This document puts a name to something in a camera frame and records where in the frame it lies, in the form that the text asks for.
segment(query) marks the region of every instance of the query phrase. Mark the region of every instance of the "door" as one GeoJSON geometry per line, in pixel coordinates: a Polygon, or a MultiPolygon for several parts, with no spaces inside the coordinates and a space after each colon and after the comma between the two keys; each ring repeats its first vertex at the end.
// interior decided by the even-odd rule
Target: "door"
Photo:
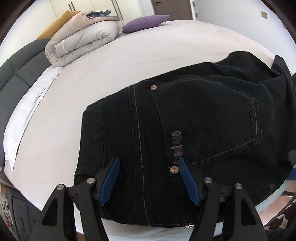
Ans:
{"type": "Polygon", "coordinates": [[[69,2],[71,8],[76,11],[94,10],[91,0],[69,0],[69,2]]]}
{"type": "Polygon", "coordinates": [[[50,0],[50,2],[57,17],[61,16],[67,10],[73,10],[68,0],[50,0]]]}
{"type": "Polygon", "coordinates": [[[192,20],[189,0],[152,0],[156,15],[169,15],[167,21],[192,20]]]}
{"type": "Polygon", "coordinates": [[[142,17],[142,12],[137,0],[114,0],[117,4],[123,24],[142,17]]]}
{"type": "Polygon", "coordinates": [[[111,13],[109,14],[110,16],[119,16],[115,10],[114,3],[112,0],[91,0],[92,4],[94,6],[94,10],[96,12],[102,10],[110,10],[111,13]]]}

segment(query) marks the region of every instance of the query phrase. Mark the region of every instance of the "blue ribbed rubber pad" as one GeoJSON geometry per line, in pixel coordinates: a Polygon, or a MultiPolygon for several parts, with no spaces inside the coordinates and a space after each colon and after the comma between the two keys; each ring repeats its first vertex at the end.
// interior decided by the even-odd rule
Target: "blue ribbed rubber pad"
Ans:
{"type": "Polygon", "coordinates": [[[118,178],[119,172],[120,159],[116,158],[101,187],[101,196],[99,202],[102,206],[104,206],[105,202],[109,200],[113,187],[118,178]]]}
{"type": "Polygon", "coordinates": [[[189,171],[182,157],[179,158],[178,168],[190,200],[193,201],[195,205],[198,205],[200,203],[200,198],[198,195],[198,186],[194,181],[193,176],[191,175],[191,172],[189,171]]]}

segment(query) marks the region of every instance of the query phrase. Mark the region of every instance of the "brown door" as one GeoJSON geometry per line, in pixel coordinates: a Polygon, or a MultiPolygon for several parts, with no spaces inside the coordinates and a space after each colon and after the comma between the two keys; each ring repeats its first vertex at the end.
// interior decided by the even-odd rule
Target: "brown door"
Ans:
{"type": "Polygon", "coordinates": [[[189,0],[151,0],[156,15],[169,15],[171,20],[192,20],[189,0]]]}

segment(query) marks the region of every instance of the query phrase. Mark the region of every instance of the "white wardrobe door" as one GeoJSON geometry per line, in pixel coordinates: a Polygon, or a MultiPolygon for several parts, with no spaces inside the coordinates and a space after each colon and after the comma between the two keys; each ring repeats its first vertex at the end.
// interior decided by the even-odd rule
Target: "white wardrobe door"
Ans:
{"type": "Polygon", "coordinates": [[[76,11],[94,10],[91,0],[69,0],[71,8],[76,11]]]}
{"type": "Polygon", "coordinates": [[[50,2],[52,3],[52,7],[53,7],[54,12],[57,17],[62,15],[67,10],[71,11],[71,9],[68,5],[68,4],[70,4],[70,2],[68,0],[50,0],[50,2]]]}
{"type": "Polygon", "coordinates": [[[109,14],[110,16],[117,16],[118,14],[114,8],[112,0],[91,0],[92,4],[94,6],[95,11],[104,11],[104,10],[110,10],[111,13],[109,14]]]}
{"type": "Polygon", "coordinates": [[[137,0],[114,0],[117,3],[123,24],[127,24],[133,19],[142,17],[140,6],[137,0]]]}

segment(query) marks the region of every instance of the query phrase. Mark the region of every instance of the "purple pillow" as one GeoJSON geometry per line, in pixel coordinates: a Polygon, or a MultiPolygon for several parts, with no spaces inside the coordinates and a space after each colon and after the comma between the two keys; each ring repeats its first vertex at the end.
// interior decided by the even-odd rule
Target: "purple pillow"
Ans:
{"type": "Polygon", "coordinates": [[[169,18],[169,15],[152,15],[140,17],[122,27],[124,33],[133,33],[147,28],[154,28],[169,18]]]}

